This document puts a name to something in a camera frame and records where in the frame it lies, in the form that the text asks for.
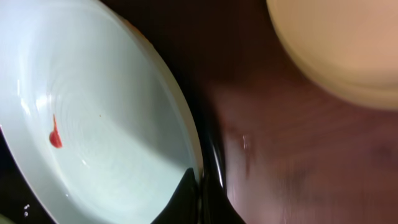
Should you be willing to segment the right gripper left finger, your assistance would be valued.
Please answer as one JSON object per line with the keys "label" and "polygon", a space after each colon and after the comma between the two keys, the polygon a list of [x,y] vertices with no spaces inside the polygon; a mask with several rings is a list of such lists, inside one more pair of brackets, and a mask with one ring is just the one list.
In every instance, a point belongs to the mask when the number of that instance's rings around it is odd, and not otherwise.
{"label": "right gripper left finger", "polygon": [[197,224],[198,187],[192,168],[185,171],[166,207],[152,224]]}

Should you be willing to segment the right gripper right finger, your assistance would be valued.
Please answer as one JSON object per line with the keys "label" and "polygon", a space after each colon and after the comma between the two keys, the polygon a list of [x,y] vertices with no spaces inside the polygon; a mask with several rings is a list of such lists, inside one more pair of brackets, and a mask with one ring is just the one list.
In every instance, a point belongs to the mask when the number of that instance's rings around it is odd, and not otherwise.
{"label": "right gripper right finger", "polygon": [[231,205],[216,177],[204,176],[201,191],[203,224],[245,224]]}

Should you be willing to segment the light blue plate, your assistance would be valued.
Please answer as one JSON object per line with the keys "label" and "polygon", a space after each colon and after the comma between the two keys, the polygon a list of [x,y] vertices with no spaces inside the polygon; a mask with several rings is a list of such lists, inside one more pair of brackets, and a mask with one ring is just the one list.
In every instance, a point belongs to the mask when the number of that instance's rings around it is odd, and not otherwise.
{"label": "light blue plate", "polygon": [[203,172],[168,66],[99,1],[1,1],[1,129],[57,223],[150,223]]}

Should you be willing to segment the yellow plate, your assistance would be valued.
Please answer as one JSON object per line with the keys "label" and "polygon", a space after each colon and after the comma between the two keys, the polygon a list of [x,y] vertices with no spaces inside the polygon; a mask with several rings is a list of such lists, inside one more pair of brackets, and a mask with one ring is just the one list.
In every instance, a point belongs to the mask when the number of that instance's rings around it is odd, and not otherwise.
{"label": "yellow plate", "polygon": [[267,0],[285,51],[311,81],[354,104],[397,109],[397,0]]}

